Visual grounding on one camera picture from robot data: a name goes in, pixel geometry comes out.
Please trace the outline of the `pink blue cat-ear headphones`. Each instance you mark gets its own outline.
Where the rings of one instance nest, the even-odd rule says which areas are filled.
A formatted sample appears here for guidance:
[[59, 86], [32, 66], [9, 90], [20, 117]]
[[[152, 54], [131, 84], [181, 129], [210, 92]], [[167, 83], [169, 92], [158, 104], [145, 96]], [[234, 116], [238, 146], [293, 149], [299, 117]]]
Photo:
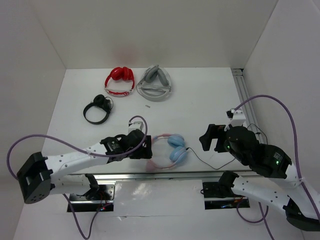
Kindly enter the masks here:
[[160, 139], [167, 139], [168, 145], [173, 147], [173, 151], [169, 155], [169, 160], [171, 163], [166, 166], [160, 166], [156, 164], [152, 159], [149, 159], [145, 167], [147, 171], [172, 169], [183, 162], [187, 156], [186, 141], [182, 135], [177, 133], [163, 133], [154, 136], [151, 140], [151, 143], [153, 144]]

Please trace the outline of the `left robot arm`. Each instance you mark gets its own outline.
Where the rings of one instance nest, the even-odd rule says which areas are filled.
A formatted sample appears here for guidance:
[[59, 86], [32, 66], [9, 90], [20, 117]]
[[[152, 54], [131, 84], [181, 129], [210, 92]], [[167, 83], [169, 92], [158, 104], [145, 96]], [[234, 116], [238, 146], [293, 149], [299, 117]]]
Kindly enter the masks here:
[[92, 200], [102, 187], [92, 173], [78, 171], [120, 162], [123, 159], [150, 159], [151, 136], [141, 130], [106, 137], [86, 149], [55, 156], [33, 153], [17, 172], [17, 180], [25, 204], [42, 201], [49, 195], [75, 194]]

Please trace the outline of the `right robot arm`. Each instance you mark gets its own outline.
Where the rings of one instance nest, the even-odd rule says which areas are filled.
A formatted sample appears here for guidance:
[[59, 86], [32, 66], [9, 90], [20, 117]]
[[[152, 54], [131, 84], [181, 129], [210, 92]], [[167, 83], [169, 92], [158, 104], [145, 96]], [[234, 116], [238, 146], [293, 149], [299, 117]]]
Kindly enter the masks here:
[[246, 196], [275, 208], [300, 230], [320, 230], [317, 215], [320, 211], [320, 195], [299, 178], [296, 166], [281, 148], [260, 143], [255, 133], [244, 126], [225, 130], [224, 125], [210, 124], [205, 134], [199, 137], [204, 151], [209, 151], [213, 139], [217, 140], [216, 152], [231, 154], [242, 165], [283, 190], [279, 192], [261, 187], [235, 172], [224, 171], [218, 181], [220, 194]]

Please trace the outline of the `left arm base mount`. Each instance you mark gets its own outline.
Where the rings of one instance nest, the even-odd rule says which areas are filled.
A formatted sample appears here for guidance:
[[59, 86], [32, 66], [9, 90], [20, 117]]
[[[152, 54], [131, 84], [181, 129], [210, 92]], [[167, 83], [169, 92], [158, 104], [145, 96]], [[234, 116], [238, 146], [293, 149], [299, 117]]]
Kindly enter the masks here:
[[75, 212], [113, 212], [116, 182], [112, 180], [97, 180], [93, 174], [71, 175], [81, 177], [82, 189], [69, 193], [70, 201]]

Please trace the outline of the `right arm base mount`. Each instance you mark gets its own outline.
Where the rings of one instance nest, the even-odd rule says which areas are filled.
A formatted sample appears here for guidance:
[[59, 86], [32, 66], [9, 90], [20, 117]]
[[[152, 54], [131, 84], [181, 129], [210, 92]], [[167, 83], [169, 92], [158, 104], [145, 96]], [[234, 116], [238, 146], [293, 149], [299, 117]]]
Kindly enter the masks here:
[[218, 182], [203, 182], [200, 193], [204, 197], [206, 210], [235, 209], [237, 206], [250, 208], [247, 197], [223, 190]]

